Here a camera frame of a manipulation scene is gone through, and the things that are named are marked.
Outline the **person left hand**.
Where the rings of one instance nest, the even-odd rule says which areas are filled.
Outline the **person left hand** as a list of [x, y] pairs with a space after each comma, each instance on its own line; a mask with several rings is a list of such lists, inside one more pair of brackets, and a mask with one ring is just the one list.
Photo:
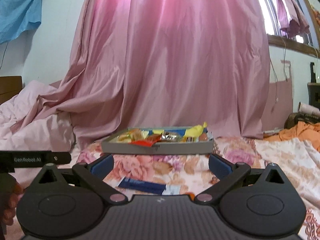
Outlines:
[[22, 193], [23, 187], [12, 175], [1, 173], [1, 224], [13, 224], [16, 207]]

